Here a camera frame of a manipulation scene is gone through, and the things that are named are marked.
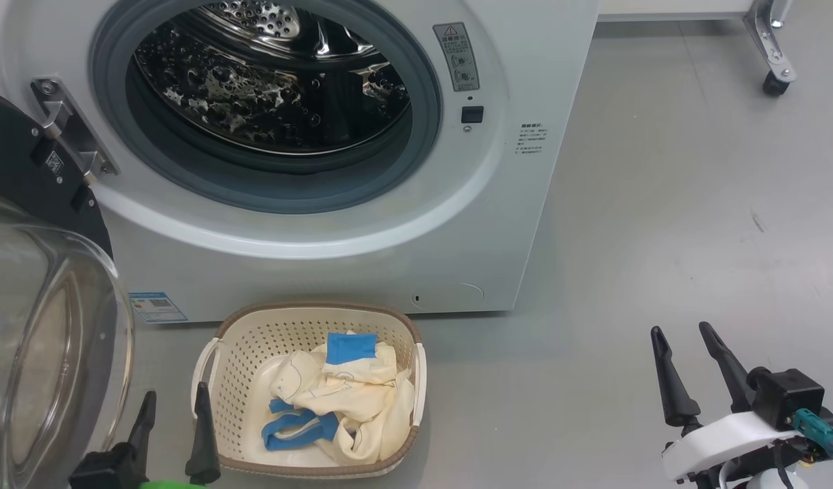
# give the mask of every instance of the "warning label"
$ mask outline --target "warning label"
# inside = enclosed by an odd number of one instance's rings
[[[517,155],[537,155],[544,152],[544,141],[549,130],[544,129],[540,123],[522,124],[519,128],[519,137],[516,139]]]
[[[133,310],[146,323],[183,323],[187,317],[162,292],[133,292],[130,294]]]
[[[476,62],[472,44],[465,30],[465,24],[439,24],[433,27],[435,36],[441,43],[444,56],[447,58],[447,68],[453,80],[454,92],[477,90],[480,87],[480,77],[476,72]]]

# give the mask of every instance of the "metal hinge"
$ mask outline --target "metal hinge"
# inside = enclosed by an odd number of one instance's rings
[[[779,47],[776,34],[773,32],[774,2],[776,0],[755,0],[743,22],[758,43],[758,50],[761,51],[761,56],[767,61],[776,80],[789,84],[796,80],[796,72]]]
[[[47,117],[41,123],[45,137],[56,140],[65,148],[78,165],[86,185],[93,185],[102,175],[120,173],[88,127],[62,81],[58,78],[35,78],[31,89]]]

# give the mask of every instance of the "clothing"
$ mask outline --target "clothing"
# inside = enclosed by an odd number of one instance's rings
[[[398,372],[395,348],[380,342],[372,350],[369,341],[376,336],[331,333],[325,344],[293,352],[281,363],[270,382],[276,397],[270,408],[286,412],[282,424],[290,424],[268,428],[278,433],[271,438],[264,430],[267,448],[310,436],[339,465],[360,465],[391,457],[404,445],[416,396],[410,369]],[[335,418],[333,436],[324,431],[333,427],[329,417]],[[304,428],[281,436],[296,425]]]
[[[414,386],[410,369],[395,378],[395,388],[385,397],[385,406],[365,423],[342,418],[332,441],[318,439],[317,445],[339,465],[373,464],[391,457],[404,445],[410,433],[410,412]]]
[[[297,410],[280,399],[272,400],[268,408],[279,415],[262,428],[262,442],[268,450],[299,448],[318,439],[332,440],[338,430],[335,414],[318,416],[309,409]]]
[[[354,358],[355,355],[352,355],[351,352],[343,355],[336,352],[340,346],[339,344],[333,343],[332,335],[339,337],[336,341],[342,341],[342,338],[361,336],[373,336],[376,338],[376,335],[357,335],[353,331],[348,331],[346,335],[330,333],[330,340],[327,341],[327,344],[321,344],[312,350],[312,352],[326,353],[327,348],[333,348],[332,352],[327,354],[325,364],[323,365],[323,374],[369,384],[386,384],[395,380],[395,375],[398,373],[398,367],[395,364],[395,360],[397,360],[395,358],[395,348],[381,341],[373,345],[370,355],[363,353],[361,358]],[[347,361],[330,361],[330,358],[346,359]]]

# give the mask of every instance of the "blue label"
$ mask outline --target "blue label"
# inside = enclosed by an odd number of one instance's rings
[[[132,292],[130,304],[146,323],[183,323],[187,316],[162,292]]]

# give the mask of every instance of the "white plastic basket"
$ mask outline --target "white plastic basket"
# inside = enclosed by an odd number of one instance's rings
[[[327,333],[346,331],[375,333],[378,341],[395,348],[399,371],[412,369],[416,397],[407,442],[385,460],[351,467],[339,467],[313,443],[297,450],[268,451],[260,433],[270,421],[271,372],[295,350],[311,350],[326,341]],[[252,306],[226,319],[202,350],[190,388],[191,412],[196,384],[203,378],[211,394],[222,467],[309,479],[375,477],[398,467],[419,433],[425,405],[425,350],[416,326],[392,310],[353,304]]]

